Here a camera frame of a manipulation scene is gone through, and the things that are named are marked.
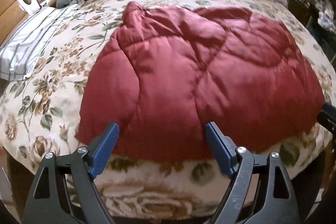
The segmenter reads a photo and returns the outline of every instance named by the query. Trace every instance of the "leaf pattern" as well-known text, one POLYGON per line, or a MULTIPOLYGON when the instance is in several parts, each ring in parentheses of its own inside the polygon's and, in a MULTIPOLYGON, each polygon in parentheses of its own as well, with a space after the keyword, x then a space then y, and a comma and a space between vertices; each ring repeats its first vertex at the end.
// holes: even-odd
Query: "leaf pattern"
POLYGON ((63 116, 63 110, 61 110, 59 107, 52 107, 50 108, 50 113, 56 117, 62 117, 63 116))
POLYGON ((54 47, 51 52, 50 55, 54 55, 57 52, 58 48, 54 47))
POLYGON ((82 15, 81 13, 77 13, 77 14, 73 15, 72 19, 70 21, 77 20, 81 15, 82 15))
POLYGON ((22 157, 24 157, 26 159, 27 156, 28 156, 28 149, 24 145, 21 145, 19 147, 19 150, 21 152, 22 157))
POLYGON ((25 112, 26 112, 26 107, 25 107, 25 106, 22 106, 22 107, 20 108, 20 110, 19 110, 18 115, 20 116, 20 115, 24 114, 25 112))
POLYGON ((195 166, 191 173, 191 181, 204 186, 215 178, 215 172, 211 164, 204 162, 195 166))
POLYGON ((210 5, 210 2, 207 0, 196 0, 195 1, 198 5, 210 5))
POLYGON ((33 99, 29 105, 29 111, 32 113, 36 107, 36 101, 33 99))
POLYGON ((135 167, 137 165, 136 160, 131 160, 127 157, 117 157, 114 158, 111 162, 109 162, 109 168, 112 170, 121 172, 128 172, 128 169, 135 167))
POLYGON ((23 89, 25 88, 25 86, 26 86, 26 82, 22 82, 21 85, 19 85, 19 87, 16 89, 14 98, 18 97, 23 92, 23 89))
POLYGON ((10 93, 14 93, 16 92, 17 88, 19 87, 19 84, 18 83, 14 83, 14 85, 11 87, 10 89, 10 93))
POLYGON ((103 39, 104 36, 101 34, 95 34, 95 35, 89 36, 89 38, 92 40, 97 40, 97 39, 103 39))
POLYGON ((54 59, 54 56, 49 57, 46 64, 49 64, 53 59, 54 59))
POLYGON ((292 143, 282 143, 279 154, 285 166, 295 166, 300 157, 300 149, 292 143))
POLYGON ((107 30, 111 30, 111 29, 113 29, 113 28, 116 28, 116 27, 118 27, 120 25, 120 23, 118 23, 118 22, 111 22, 111 23, 108 23, 108 24, 106 24, 104 27, 103 27, 103 31, 107 31, 107 30))
POLYGON ((44 114, 41 118, 41 126, 47 130, 51 130, 53 125, 53 118, 50 114, 44 114))
POLYGON ((30 96, 27 95, 26 97, 24 97, 24 99, 22 100, 22 104, 24 106, 28 105, 30 103, 30 96))
POLYGON ((78 28, 80 28, 82 25, 81 24, 79 24, 79 25, 77 25, 77 26, 75 26, 75 27, 73 27, 71 30, 77 30, 78 28))

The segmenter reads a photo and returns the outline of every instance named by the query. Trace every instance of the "pillow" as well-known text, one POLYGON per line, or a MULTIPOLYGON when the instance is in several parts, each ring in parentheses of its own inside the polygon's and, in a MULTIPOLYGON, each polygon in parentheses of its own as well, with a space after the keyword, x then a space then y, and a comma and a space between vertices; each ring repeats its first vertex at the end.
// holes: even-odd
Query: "pillow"
POLYGON ((44 6, 26 19, 0 47, 0 78, 20 81, 30 77, 41 52, 78 6, 63 9, 44 6))

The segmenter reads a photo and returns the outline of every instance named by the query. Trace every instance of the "quilted comforter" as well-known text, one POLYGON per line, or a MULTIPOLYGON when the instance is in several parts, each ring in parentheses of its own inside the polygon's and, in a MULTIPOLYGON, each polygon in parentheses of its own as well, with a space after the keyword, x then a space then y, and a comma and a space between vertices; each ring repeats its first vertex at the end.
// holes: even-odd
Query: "quilted comforter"
MULTIPOLYGON (((87 0, 41 53, 32 76, 11 82, 0 98, 0 143, 31 172, 47 152, 65 155, 81 145, 75 134, 88 76, 130 1, 145 8, 236 6, 283 22, 315 72, 325 100, 336 105, 335 71, 309 32, 277 0, 87 0)), ((330 140, 331 134, 316 124, 257 152, 278 151, 293 178, 330 140)), ((112 215, 146 219, 210 215, 229 182, 215 160, 158 164, 120 155, 111 156, 104 173, 95 179, 112 215)), ((71 197, 76 203, 74 191, 71 197)))
POLYGON ((76 138, 111 121, 115 153, 167 162, 212 158, 205 125, 264 150, 309 131, 324 97, 282 22, 238 7, 146 9, 130 2, 86 85, 76 138))

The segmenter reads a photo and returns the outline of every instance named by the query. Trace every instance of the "blue clamp jaw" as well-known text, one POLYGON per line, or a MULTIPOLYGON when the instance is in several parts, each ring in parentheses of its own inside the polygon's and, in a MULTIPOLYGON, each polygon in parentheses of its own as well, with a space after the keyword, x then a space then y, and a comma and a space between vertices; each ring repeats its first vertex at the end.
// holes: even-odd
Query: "blue clamp jaw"
MULTIPOLYGON (((23 224, 114 224, 93 180, 103 172, 118 137, 118 125, 110 123, 88 147, 80 147, 71 155, 47 153, 31 186, 23 224), (73 177, 81 207, 70 201, 66 174, 73 177)), ((211 224, 300 223, 294 191, 278 153, 266 157, 237 147, 214 122, 206 125, 205 139, 221 172, 231 178, 211 224), (259 174, 255 199, 250 213, 242 216, 255 173, 259 174)))
POLYGON ((222 174, 232 178, 238 171, 237 146, 230 137, 224 136, 214 122, 205 126, 205 139, 222 174))

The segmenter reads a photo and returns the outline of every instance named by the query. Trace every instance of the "bed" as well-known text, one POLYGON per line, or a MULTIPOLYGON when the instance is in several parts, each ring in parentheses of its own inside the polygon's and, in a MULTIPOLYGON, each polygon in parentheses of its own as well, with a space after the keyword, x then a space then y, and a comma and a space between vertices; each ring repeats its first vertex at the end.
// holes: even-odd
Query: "bed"
MULTIPOLYGON (((22 1, 2 1, 0 29, 5 32, 1 33, 0 41, 4 41, 25 16, 26 12, 19 5, 33 13, 29 10, 31 7, 22 1), (18 11, 18 17, 6 16, 13 9, 18 11), (4 25, 2 18, 10 22, 4 25)), ((35 4, 44 1, 62 9, 77 6, 72 9, 75 10, 73 13, 63 17, 59 28, 40 52, 30 76, 7 83, 0 99, 0 143, 10 155, 8 165, 13 194, 19 195, 20 192, 21 195, 21 200, 16 200, 19 214, 22 214, 27 193, 22 186, 29 188, 32 174, 43 156, 48 152, 69 154, 81 145, 75 134, 90 68, 109 36, 122 23, 123 10, 132 0, 37 0, 35 4)), ((195 9, 233 5, 282 21, 316 73, 325 100, 336 104, 335 71, 310 33, 286 9, 286 0, 136 1, 147 8, 179 5, 195 9)), ((267 155, 278 151, 290 177, 295 178, 316 158, 325 164, 325 158, 319 155, 331 151, 331 140, 331 133, 316 124, 310 132, 256 152, 267 155)), ((331 157, 326 159, 327 165, 332 165, 331 157)), ((211 159, 156 163, 112 155, 95 183, 113 216, 187 219, 213 214, 229 180, 221 175, 215 160, 211 159)), ((73 203, 78 205, 71 178, 68 178, 68 187, 73 203)))

